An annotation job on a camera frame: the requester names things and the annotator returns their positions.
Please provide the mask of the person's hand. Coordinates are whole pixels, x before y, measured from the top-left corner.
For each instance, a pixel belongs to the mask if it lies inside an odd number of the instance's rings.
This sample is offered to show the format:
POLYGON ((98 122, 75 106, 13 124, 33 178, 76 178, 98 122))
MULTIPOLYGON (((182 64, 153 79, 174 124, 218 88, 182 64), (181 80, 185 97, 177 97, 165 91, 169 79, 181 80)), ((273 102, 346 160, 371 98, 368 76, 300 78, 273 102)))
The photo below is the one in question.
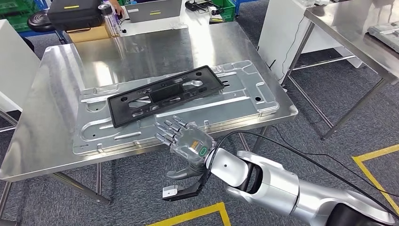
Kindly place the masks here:
POLYGON ((112 4, 113 8, 116 10, 117 15, 119 15, 119 16, 124 15, 124 10, 117 0, 109 0, 109 2, 112 4))

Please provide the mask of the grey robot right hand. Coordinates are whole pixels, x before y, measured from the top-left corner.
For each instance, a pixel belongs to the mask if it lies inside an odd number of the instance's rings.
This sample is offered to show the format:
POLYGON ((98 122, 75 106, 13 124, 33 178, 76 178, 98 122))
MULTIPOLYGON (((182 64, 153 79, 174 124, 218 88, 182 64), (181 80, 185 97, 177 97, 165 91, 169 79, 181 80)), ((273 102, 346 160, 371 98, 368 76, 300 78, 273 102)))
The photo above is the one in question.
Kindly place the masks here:
POLYGON ((202 131, 194 122, 186 122, 178 116, 166 120, 162 124, 155 123, 160 130, 155 137, 167 145, 171 153, 183 158, 188 166, 180 170, 171 170, 166 176, 171 180, 182 180, 202 175, 205 160, 216 146, 215 140, 202 131))

